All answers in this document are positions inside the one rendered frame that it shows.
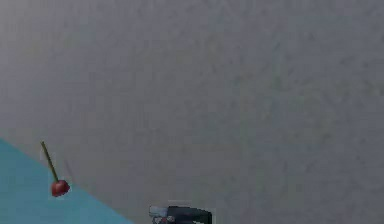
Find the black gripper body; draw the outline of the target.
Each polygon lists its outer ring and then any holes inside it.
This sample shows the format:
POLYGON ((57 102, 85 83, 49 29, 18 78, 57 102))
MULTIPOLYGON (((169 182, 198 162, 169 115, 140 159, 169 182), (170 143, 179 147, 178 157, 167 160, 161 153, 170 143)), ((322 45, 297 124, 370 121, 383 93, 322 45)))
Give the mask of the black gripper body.
POLYGON ((211 212, 185 206, 150 206, 152 224, 213 224, 211 212))

